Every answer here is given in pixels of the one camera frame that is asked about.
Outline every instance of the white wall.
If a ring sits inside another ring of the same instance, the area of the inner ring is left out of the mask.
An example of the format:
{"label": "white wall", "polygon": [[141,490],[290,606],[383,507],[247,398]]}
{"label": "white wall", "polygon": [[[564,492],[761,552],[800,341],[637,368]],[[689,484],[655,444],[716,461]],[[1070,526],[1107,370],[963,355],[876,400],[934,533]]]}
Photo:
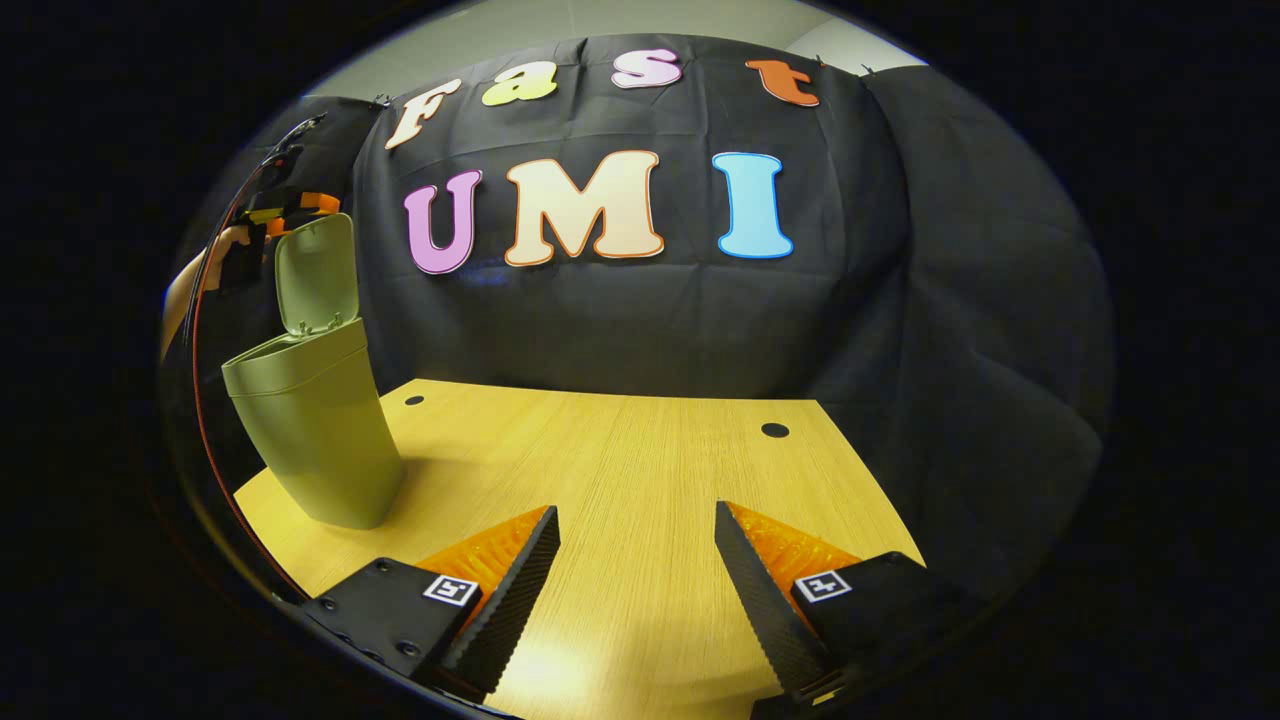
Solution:
{"label": "white wall", "polygon": [[321,79],[308,95],[397,96],[453,68],[570,37],[628,32],[754,42],[865,74],[923,64],[879,37],[795,0],[483,0],[407,28]]}
{"label": "white wall", "polygon": [[924,60],[840,18],[832,18],[810,29],[783,50],[805,58],[822,55],[823,63],[856,76],[867,74],[867,68],[879,72],[927,64]]}

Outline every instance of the red cable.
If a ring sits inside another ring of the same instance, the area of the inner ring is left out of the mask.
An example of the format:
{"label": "red cable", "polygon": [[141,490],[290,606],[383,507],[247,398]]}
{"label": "red cable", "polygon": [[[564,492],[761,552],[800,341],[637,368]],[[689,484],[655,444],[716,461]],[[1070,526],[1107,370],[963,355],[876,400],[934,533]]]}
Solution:
{"label": "red cable", "polygon": [[[218,231],[218,236],[221,236],[223,231],[227,228],[228,220],[230,220],[230,213],[228,213],[227,217],[223,218],[223,224],[221,228]],[[195,389],[196,393],[196,424],[200,427],[200,439],[201,442],[205,443],[205,455],[209,457],[209,466],[212,468],[214,477],[218,478],[218,487],[221,488],[223,497],[227,498],[227,503],[232,506],[232,512],[234,512],[236,519],[239,520],[241,528],[243,528],[244,532],[248,533],[248,537],[253,541],[253,544],[257,546],[257,550],[262,553],[264,557],[266,557],[268,562],[271,564],[271,568],[275,569],[275,571],[280,575],[280,578],[283,578],[285,583],[288,583],[293,589],[296,589],[298,594],[310,600],[311,596],[307,594],[307,592],[303,591],[301,585],[293,582],[293,578],[291,578],[289,574],[285,573],[283,568],[280,568],[280,565],[275,561],[275,557],[273,557],[271,553],[268,552],[266,547],[262,544],[262,541],[259,539],[257,533],[255,533],[253,529],[250,528],[248,521],[244,519],[244,514],[241,512],[239,505],[236,503],[236,498],[232,497],[230,492],[228,492],[227,483],[223,482],[223,474],[218,471],[218,464],[214,461],[214,451],[212,448],[209,447],[209,436],[205,433],[205,415],[200,405],[200,365],[197,363],[198,355],[196,354],[196,337],[200,334],[200,304],[205,299],[205,281],[207,279],[206,273],[209,272],[209,264],[214,259],[214,246],[216,246],[216,243],[218,240],[215,237],[214,245],[209,246],[209,250],[205,252],[205,263],[200,270],[200,287],[196,288],[196,310],[191,319],[191,380],[192,380],[192,388]]]}

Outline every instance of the green trash can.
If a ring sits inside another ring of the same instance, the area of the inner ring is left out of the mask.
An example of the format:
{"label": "green trash can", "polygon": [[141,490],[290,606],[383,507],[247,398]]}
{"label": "green trash can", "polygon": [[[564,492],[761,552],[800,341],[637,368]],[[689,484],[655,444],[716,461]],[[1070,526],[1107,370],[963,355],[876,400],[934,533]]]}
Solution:
{"label": "green trash can", "polygon": [[224,363],[227,392],[266,466],[307,515],[376,528],[403,464],[357,316],[351,217],[328,215],[280,237],[275,288],[288,332]]}

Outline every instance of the wooden table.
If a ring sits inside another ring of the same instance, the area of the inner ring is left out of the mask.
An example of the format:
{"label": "wooden table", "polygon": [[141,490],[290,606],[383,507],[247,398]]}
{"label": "wooden table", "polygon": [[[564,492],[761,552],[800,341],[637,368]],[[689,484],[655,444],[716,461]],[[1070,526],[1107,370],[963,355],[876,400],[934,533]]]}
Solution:
{"label": "wooden table", "polygon": [[[424,401],[406,405],[412,396]],[[266,470],[236,493],[276,561],[320,594],[374,557],[417,562],[540,505],[561,550],[498,691],[527,720],[745,720],[781,688],[713,539],[717,500],[859,557],[923,562],[812,400],[692,400],[413,380],[383,397],[407,477],[383,527],[307,518]],[[785,438],[760,427],[781,423]]]}

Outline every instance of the hand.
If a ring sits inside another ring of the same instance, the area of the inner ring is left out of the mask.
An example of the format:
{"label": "hand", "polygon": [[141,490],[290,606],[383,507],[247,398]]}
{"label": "hand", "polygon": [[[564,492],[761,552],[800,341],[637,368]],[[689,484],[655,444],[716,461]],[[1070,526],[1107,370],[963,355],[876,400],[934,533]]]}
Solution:
{"label": "hand", "polygon": [[218,290],[221,287],[223,282],[223,260],[227,259],[227,251],[230,250],[232,243],[248,245],[248,227],[246,225],[232,225],[218,236],[214,241],[212,255],[209,260],[209,273],[205,275],[205,290]]}

